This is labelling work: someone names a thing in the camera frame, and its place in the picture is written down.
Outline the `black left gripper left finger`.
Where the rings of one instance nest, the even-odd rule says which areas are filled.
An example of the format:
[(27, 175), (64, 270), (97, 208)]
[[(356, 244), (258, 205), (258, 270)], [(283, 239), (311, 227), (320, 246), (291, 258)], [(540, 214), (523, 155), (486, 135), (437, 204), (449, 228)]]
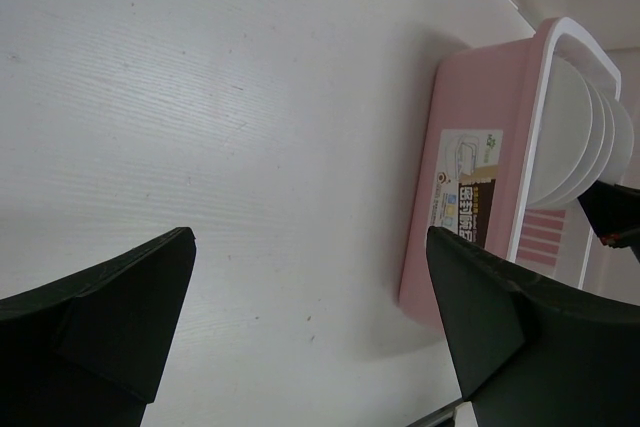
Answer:
[(4, 426), (138, 426), (196, 258), (191, 228), (1, 301)]

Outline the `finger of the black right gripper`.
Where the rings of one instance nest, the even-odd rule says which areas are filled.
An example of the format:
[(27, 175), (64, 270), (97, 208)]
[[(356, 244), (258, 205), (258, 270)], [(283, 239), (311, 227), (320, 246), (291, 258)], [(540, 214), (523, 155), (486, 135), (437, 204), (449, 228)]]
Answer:
[(640, 194), (637, 188), (596, 181), (578, 201), (604, 246), (629, 248), (639, 259)]

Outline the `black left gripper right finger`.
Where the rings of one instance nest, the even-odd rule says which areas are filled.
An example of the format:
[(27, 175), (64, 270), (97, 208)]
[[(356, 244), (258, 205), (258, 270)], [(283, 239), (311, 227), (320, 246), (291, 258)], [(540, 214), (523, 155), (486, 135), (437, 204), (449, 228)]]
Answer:
[(441, 227), (426, 260), (461, 396), (480, 426), (636, 426), (639, 308)]

